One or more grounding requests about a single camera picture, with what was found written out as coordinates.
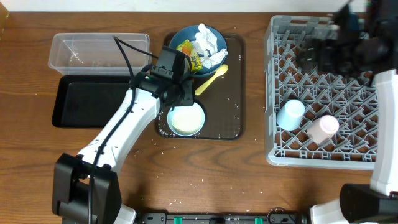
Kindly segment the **light blue rice bowl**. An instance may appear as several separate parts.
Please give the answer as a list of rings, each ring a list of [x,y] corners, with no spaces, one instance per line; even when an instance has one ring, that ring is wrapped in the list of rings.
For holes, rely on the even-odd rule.
[[[176,106],[167,114],[167,124],[171,131],[183,137],[195,135],[202,129],[204,123],[205,112],[198,103],[191,106]]]

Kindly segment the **yellow snack wrapper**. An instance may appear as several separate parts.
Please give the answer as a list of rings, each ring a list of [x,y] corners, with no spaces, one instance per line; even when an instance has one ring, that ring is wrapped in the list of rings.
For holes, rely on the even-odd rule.
[[[177,50],[183,52],[190,59],[191,72],[195,73],[203,69],[200,56],[194,45],[187,39],[177,46]]]

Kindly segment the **white tissue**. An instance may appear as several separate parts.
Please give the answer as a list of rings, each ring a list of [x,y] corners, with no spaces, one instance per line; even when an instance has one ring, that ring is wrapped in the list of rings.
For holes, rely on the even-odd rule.
[[[206,25],[200,24],[192,42],[204,68],[211,69],[228,55],[226,47],[219,49],[217,36]]]

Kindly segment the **light blue plastic cup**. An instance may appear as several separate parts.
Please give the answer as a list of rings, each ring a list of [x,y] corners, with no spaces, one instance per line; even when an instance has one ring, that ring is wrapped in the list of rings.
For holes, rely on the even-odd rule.
[[[299,100],[289,100],[276,116],[278,126],[287,131],[293,131],[300,126],[305,113],[305,106]]]

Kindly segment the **pink plastic cup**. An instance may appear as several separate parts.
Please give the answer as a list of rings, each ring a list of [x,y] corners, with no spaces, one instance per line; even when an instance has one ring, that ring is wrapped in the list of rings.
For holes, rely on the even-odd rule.
[[[307,135],[313,142],[320,144],[336,134],[339,127],[339,122],[334,116],[324,115],[312,123],[307,129]]]

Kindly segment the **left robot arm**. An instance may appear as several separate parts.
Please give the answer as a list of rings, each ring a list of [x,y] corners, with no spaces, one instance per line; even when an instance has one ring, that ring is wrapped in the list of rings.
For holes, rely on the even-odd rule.
[[[77,155],[63,153],[55,163],[52,213],[63,223],[134,223],[137,212],[122,203],[118,175],[137,139],[164,108],[193,104],[193,75],[139,72],[134,77],[77,75],[97,85],[128,85],[120,107],[99,135]]]

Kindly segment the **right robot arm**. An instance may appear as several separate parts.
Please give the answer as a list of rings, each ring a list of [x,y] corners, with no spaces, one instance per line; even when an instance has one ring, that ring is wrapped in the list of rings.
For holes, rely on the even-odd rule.
[[[317,69],[351,79],[368,74],[373,96],[362,100],[362,133],[376,133],[369,184],[344,184],[338,199],[309,211],[309,223],[397,223],[397,1],[369,1],[361,20],[345,4],[333,28],[309,37],[296,57],[304,72]]]

